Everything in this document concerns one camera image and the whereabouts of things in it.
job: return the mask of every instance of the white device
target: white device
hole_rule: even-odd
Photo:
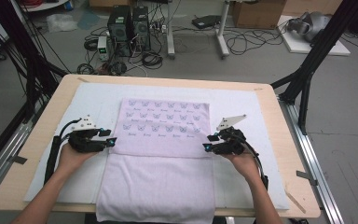
[[[98,37],[98,53],[100,54],[100,60],[107,62],[109,60],[109,52],[107,48],[107,37]]]
[[[219,126],[217,126],[216,130],[221,131],[221,130],[227,129],[245,118],[246,118],[246,115],[240,115],[240,116],[231,117],[231,118],[223,118],[222,121],[220,122]]]
[[[84,131],[95,129],[97,125],[95,125],[94,121],[92,121],[90,115],[87,115],[85,118],[81,119],[78,123],[72,126],[72,131]]]

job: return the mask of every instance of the printed pattern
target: printed pattern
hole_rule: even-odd
[[[124,99],[124,123],[127,136],[193,138],[201,132],[199,123],[207,119],[200,113],[206,104]]]

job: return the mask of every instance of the computer tower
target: computer tower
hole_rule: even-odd
[[[137,36],[135,38],[137,48],[142,47],[145,51],[151,50],[148,8],[135,7],[132,11],[132,22],[134,34]]]
[[[107,28],[115,54],[130,57],[134,38],[130,6],[113,6]]]

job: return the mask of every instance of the cardboard box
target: cardboard box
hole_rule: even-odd
[[[301,16],[304,12],[320,11],[333,15],[342,0],[287,0],[283,15]]]
[[[109,7],[111,8],[114,5],[132,5],[132,0],[89,0],[89,5],[91,7],[103,8]]]
[[[286,0],[262,0],[256,4],[235,3],[233,20],[236,27],[274,29],[282,15]]]

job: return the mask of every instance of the white foam board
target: white foam board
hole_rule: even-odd
[[[246,114],[246,119],[234,127],[242,130],[249,143],[260,154],[264,173],[269,179],[268,193],[275,207],[282,210],[289,209],[278,164],[257,96],[253,91],[82,83],[63,115],[56,133],[59,133],[67,122],[85,117],[85,115],[90,115],[98,128],[113,131],[116,127],[121,99],[125,97],[208,103],[210,104],[211,133],[216,132],[216,127],[222,118]],[[42,156],[24,201],[31,201],[42,188],[49,151],[50,146]],[[106,158],[107,151],[105,150],[87,160],[67,181],[58,202],[96,203]],[[253,208],[252,194],[248,184],[228,160],[213,155],[213,175],[216,207]]]
[[[278,21],[278,25],[283,24],[286,21],[289,21],[293,17],[291,16],[281,16]],[[283,41],[286,47],[291,53],[310,53],[310,43],[307,42],[301,35],[298,35],[296,31],[286,31],[286,28],[278,27],[282,31]],[[330,50],[328,55],[337,55],[337,56],[349,56],[351,53],[347,48],[338,40],[336,45]]]

